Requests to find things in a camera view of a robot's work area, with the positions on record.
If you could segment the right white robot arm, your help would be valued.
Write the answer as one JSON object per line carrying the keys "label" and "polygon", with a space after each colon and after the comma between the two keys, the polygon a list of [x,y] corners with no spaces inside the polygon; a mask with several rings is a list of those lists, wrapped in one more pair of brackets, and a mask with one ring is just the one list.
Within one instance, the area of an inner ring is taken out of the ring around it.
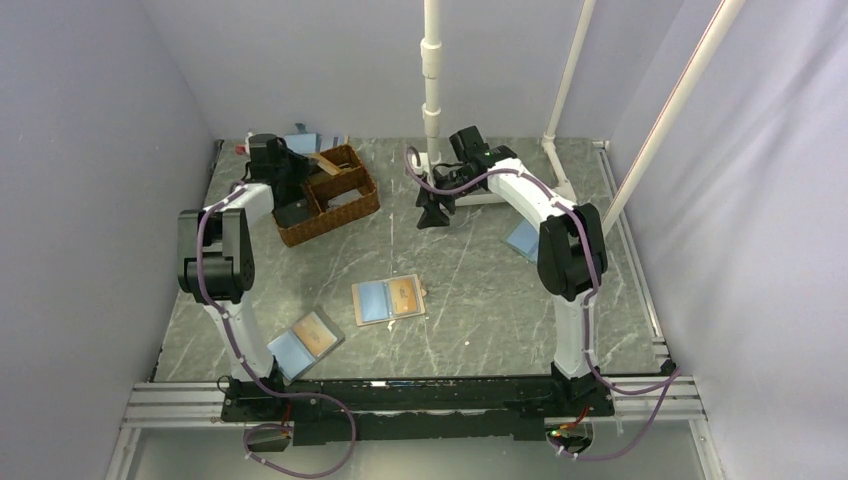
{"label": "right white robot arm", "polygon": [[457,161],[431,166],[409,146],[407,173],[419,186],[420,229],[447,227],[458,199],[484,190],[517,211],[537,235],[536,270],[551,294],[555,312],[556,350],[551,401],[557,411],[574,415],[590,394],[601,390],[594,353],[593,307],[608,268],[598,209],[576,204],[536,177],[505,145],[492,147],[475,126],[453,134]]}

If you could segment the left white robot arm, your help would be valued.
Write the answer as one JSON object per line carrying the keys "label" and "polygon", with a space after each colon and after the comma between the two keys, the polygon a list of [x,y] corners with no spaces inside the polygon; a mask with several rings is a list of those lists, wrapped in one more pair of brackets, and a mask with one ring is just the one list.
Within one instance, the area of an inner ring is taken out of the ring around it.
{"label": "left white robot arm", "polygon": [[223,198],[177,217],[177,280],[212,318],[231,377],[271,378],[276,360],[262,340],[250,291],[256,278],[251,227],[304,198],[310,159],[271,133],[248,134],[246,175]]}

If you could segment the tan blue card holder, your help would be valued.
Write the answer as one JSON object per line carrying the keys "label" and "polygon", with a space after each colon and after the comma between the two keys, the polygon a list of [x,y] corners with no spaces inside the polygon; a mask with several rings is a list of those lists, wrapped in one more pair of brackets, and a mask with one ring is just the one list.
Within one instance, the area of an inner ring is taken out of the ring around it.
{"label": "tan blue card holder", "polygon": [[424,303],[424,291],[422,283],[417,274],[411,274],[418,277],[420,290],[424,305],[424,311],[417,315],[396,317],[391,314],[387,282],[390,279],[404,277],[410,275],[397,276],[384,280],[367,281],[353,284],[351,286],[353,309],[356,324],[360,327],[370,326],[382,322],[391,322],[399,319],[423,315],[426,312]]}

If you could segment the gold credit card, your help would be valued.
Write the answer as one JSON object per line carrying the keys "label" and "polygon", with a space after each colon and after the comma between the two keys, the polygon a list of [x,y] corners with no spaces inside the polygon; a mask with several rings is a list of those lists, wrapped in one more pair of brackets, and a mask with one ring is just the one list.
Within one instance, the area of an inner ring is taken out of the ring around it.
{"label": "gold credit card", "polygon": [[327,173],[330,176],[336,176],[343,172],[343,169],[338,165],[334,164],[325,156],[319,153],[313,153],[308,156],[310,163],[319,167],[322,171]]}
{"label": "gold credit card", "polygon": [[397,277],[387,282],[390,311],[393,316],[417,315],[424,311],[418,277]]}

